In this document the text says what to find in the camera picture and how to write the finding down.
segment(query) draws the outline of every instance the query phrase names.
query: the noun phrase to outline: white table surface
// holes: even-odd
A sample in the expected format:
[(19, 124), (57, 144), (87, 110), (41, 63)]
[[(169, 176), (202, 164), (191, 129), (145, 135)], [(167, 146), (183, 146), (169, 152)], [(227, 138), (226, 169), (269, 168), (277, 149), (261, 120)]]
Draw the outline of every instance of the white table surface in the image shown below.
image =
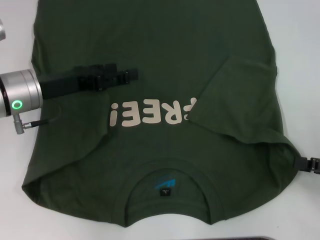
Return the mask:
[[(0, 0), (7, 39), (0, 42), (0, 73), (31, 67), (38, 0)], [(320, 157), (320, 1), (258, 0), (276, 50), (276, 89), (285, 135), (305, 157)], [(24, 113), (38, 120), (40, 110)], [(128, 228), (57, 213), (21, 190), (37, 129), (16, 135), (12, 117), (0, 119), (1, 240), (182, 240), (270, 237), (320, 239), (320, 175), (300, 172), (277, 198), (244, 215), (207, 225), (166, 214)]]

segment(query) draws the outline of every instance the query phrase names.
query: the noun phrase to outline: blue print logo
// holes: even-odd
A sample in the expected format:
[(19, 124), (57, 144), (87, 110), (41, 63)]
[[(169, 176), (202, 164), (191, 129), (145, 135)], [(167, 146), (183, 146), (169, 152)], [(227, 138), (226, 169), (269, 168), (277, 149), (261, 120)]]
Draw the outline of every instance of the blue print logo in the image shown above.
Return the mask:
[(174, 187), (175, 185), (176, 185), (176, 179), (171, 179), (169, 181), (165, 181), (163, 183), (160, 183), (154, 189), (160, 189), (163, 187), (170, 188), (170, 187)]

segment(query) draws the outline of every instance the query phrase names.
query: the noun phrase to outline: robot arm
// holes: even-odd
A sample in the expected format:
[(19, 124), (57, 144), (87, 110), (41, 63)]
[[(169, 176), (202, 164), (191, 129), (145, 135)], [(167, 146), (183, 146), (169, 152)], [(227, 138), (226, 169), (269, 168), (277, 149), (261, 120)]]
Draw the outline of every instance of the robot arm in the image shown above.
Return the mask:
[[(5, 38), (5, 29), (0, 20), (0, 41)], [(23, 124), (20, 119), (21, 113), (41, 108), (43, 100), (126, 85), (138, 79), (138, 71), (117, 71), (116, 64), (106, 64), (75, 67), (68, 72), (40, 78), (38, 81), (30, 69), (0, 74), (0, 118), (12, 115), (19, 135), (25, 132), (24, 129), (50, 123), (50, 120), (40, 120)]]

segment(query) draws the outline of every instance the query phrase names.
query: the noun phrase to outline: black clamp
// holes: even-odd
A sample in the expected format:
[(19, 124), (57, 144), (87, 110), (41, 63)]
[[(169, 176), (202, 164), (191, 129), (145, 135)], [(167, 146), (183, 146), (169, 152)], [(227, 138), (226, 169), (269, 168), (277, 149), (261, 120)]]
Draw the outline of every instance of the black clamp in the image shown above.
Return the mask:
[(115, 64), (93, 65), (88, 68), (75, 69), (78, 77), (80, 90), (94, 90), (101, 92), (107, 88), (127, 85), (130, 81), (138, 79), (138, 70), (130, 69), (125, 71), (117, 71)]
[(310, 160), (306, 157), (297, 158), (294, 161), (294, 168), (303, 172), (320, 174), (320, 158), (312, 157)]
[(57, 75), (40, 76), (43, 99), (53, 99), (80, 91), (101, 92), (111, 87), (127, 85), (138, 79), (138, 70), (117, 71), (117, 65), (78, 66)]

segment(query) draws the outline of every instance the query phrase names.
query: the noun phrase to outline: dark green t-shirt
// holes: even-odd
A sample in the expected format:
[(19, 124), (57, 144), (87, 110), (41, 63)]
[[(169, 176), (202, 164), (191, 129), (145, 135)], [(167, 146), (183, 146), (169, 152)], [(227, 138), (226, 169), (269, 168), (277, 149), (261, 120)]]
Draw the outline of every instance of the dark green t-shirt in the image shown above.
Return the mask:
[(139, 80), (45, 100), (23, 190), (127, 227), (176, 213), (214, 224), (280, 194), (299, 153), (283, 135), (275, 52), (255, 0), (39, 0), (39, 80), (117, 63)]

